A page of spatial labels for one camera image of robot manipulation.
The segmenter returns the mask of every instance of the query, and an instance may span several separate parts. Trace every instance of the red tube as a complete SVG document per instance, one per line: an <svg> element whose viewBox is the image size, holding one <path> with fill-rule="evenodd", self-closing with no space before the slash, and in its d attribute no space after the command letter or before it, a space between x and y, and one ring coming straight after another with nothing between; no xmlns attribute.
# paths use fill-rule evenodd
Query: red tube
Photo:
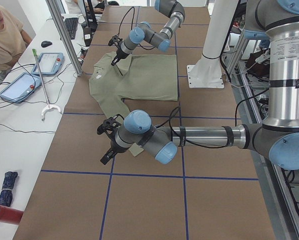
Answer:
<svg viewBox="0 0 299 240"><path fill-rule="evenodd" d="M0 205L0 222L19 225L24 212Z"/></svg>

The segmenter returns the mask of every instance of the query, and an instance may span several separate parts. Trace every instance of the black hair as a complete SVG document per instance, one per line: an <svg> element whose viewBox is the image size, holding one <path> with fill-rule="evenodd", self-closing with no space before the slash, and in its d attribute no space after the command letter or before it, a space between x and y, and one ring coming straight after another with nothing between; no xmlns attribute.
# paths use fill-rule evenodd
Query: black hair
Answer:
<svg viewBox="0 0 299 240"><path fill-rule="evenodd" d="M119 6L119 3L117 3L116 1L109 1L108 5Z"/></svg>

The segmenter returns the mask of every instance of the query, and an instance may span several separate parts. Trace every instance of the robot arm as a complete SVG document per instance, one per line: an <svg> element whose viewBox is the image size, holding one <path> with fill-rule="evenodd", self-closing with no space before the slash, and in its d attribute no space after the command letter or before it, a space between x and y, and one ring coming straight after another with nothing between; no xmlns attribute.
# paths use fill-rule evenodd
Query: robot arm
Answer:
<svg viewBox="0 0 299 240"><path fill-rule="evenodd" d="M157 0L155 8L160 13L164 14L170 20L160 32L155 32L148 22L143 21L132 29L124 41L117 36L113 36L108 45L114 43L117 46L116 57L111 65L114 66L121 59L125 59L132 54L136 46L143 40L165 52L170 46L170 39L185 20L185 11L183 6L176 0Z"/></svg>
<svg viewBox="0 0 299 240"><path fill-rule="evenodd" d="M141 40L160 48L182 23L178 17L183 8L175 0L157 0L156 5L161 13L171 17L167 25L173 27L166 25L160 33L155 33L146 23L139 24L120 44L113 65L131 54ZM176 155L174 143L177 143L182 147L202 144L209 148L237 146L256 151L284 169L299 169L299 2L249 0L246 13L245 28L249 31L249 38L264 39L264 36L269 36L271 39L267 118L260 124L236 127L182 126L156 129L151 125L149 116L137 110L130 113L122 126L116 125L111 129L112 133L107 134L112 147L102 159L104 164L117 153L125 152L133 143L165 164ZM135 40L138 33L141 37ZM98 128L99 134L106 129L105 122Z"/></svg>

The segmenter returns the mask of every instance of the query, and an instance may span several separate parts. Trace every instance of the keyboard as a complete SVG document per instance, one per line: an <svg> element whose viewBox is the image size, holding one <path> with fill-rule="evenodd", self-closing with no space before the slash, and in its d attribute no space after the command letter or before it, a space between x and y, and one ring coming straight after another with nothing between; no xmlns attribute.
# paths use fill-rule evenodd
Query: keyboard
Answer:
<svg viewBox="0 0 299 240"><path fill-rule="evenodd" d="M65 19L65 26L69 33L70 39L75 39L78 26L78 18L70 17Z"/></svg>

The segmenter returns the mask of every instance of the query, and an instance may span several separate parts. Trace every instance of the blue folded cloth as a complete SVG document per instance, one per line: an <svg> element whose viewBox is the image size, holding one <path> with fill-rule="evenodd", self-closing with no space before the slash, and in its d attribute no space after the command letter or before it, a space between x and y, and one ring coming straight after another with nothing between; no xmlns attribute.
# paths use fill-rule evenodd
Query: blue folded cloth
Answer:
<svg viewBox="0 0 299 240"><path fill-rule="evenodd" d="M5 173L5 179L3 183L2 192L0 193L0 205L10 207L13 200L12 190L15 185L16 177L18 172L9 171Z"/></svg>

